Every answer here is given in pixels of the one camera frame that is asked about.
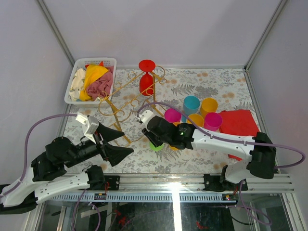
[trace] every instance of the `yellow cloth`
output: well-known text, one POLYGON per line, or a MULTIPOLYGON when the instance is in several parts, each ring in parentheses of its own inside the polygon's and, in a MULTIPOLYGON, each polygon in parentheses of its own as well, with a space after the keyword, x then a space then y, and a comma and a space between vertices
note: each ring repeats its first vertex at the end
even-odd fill
POLYGON ((100 77, 102 77, 106 72, 108 72, 108 69, 103 66, 93 65, 90 64, 87 67, 86 76, 85 76, 85 82, 84 82, 84 88, 80 92, 80 100, 81 101, 89 101, 92 99, 92 97, 88 96, 86 89, 87 87, 98 80, 100 77))

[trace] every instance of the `red towel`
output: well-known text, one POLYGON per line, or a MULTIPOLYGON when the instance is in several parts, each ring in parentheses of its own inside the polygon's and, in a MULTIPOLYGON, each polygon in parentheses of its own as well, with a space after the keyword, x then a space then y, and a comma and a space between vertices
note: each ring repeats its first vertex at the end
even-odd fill
MULTIPOLYGON (((249 110, 222 111, 219 113, 223 123, 219 128, 221 133, 237 136, 256 136, 259 131, 249 110)), ((241 160, 234 155, 230 158, 241 160)))

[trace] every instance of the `orange cup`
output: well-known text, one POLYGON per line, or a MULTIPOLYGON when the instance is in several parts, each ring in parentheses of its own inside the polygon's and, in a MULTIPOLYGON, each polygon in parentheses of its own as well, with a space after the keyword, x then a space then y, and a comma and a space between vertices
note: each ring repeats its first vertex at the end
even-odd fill
POLYGON ((188 116, 189 119, 191 119, 196 125, 199 127, 203 127, 204 125, 204 119, 199 114, 191 114, 188 116))
MULTIPOLYGON (((173 123, 175 126, 177 126, 178 124, 180 124, 180 122, 175 122, 175 123, 173 123)), ((170 147, 170 149, 171 150, 173 150, 173 151, 177 151, 178 149, 177 148, 175 148, 175 147, 172 147, 172 146, 170 146, 169 145, 169 147, 170 147)))
POLYGON ((200 107, 202 118, 204 119, 209 112, 216 112, 217 108, 218 102, 216 100, 214 100, 213 98, 204 99, 200 107))

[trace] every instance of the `white plastic basket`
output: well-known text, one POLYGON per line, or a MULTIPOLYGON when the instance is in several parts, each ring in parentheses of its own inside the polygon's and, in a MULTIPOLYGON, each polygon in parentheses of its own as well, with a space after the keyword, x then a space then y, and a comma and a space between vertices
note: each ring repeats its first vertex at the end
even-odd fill
POLYGON ((78 107, 98 107, 98 104, 100 103, 99 101, 86 101, 86 102, 72 101, 72 99, 69 95, 69 90, 71 88, 74 75, 75 75, 75 73, 78 69, 83 68, 84 70, 86 70, 85 65, 88 65, 88 64, 99 65, 100 62, 103 62, 104 66, 114 66, 113 83, 112 83, 112 86, 110 88, 110 94, 112 93, 113 88, 114 88, 114 83, 115 83, 115 77, 116 77, 116 72, 115 72, 116 71, 116 60, 114 58, 83 58, 83 59, 78 59, 75 62, 75 65, 74 65, 73 70, 72 70, 71 77, 69 78, 69 81, 68 81, 66 93, 65 93, 65 96, 64 96, 64 101, 66 103, 73 104, 73 105, 76 105, 78 107))

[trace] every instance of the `floral tablecloth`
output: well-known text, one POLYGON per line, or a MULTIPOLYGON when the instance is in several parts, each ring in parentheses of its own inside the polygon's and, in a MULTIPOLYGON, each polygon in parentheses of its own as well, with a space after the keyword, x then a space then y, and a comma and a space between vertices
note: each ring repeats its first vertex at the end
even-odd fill
MULTIPOLYGON (((117 70, 115 82, 128 82, 128 74, 131 72, 140 73, 140 70, 117 70)), ((182 109, 183 100, 188 95, 194 95, 200 100, 211 97, 218 101, 217 112, 223 110, 249 109, 255 121, 257 117, 252 100, 248 91, 246 80, 242 69, 166 69, 166 83, 156 84, 156 100, 169 103, 182 109)), ((129 102, 139 94, 139 80, 132 82, 128 88, 124 88, 112 96, 112 103, 116 107, 121 107, 125 102, 129 102)), ((138 98, 141 102, 145 96, 138 98)), ((140 106, 129 105, 124 108, 125 115, 119 120, 125 119, 130 110, 137 110, 140 106)), ((104 104, 101 107, 104 113, 112 113, 110 107, 104 104)), ((103 116, 97 108, 77 108, 72 106, 71 113, 81 112, 91 115, 109 126, 115 122, 113 116, 103 116)), ((136 140, 142 135, 143 125, 140 125, 135 115, 130 116, 121 123, 122 130, 131 139, 136 140)), ((74 144, 80 142, 83 136, 81 126, 73 117, 69 117, 64 136, 68 137, 74 144)), ((123 138, 118 139, 120 145, 127 142, 123 138)), ((181 150, 173 151, 165 144, 161 151, 154 152, 150 149, 149 141, 146 137, 137 142, 133 142, 130 148, 134 152, 126 157, 120 164, 111 167, 109 162, 102 160, 100 156, 95 156, 74 167, 68 172, 78 173, 89 165, 99 165, 105 173, 220 173, 223 166, 234 163, 234 159, 228 158, 227 154, 211 150, 181 150)))

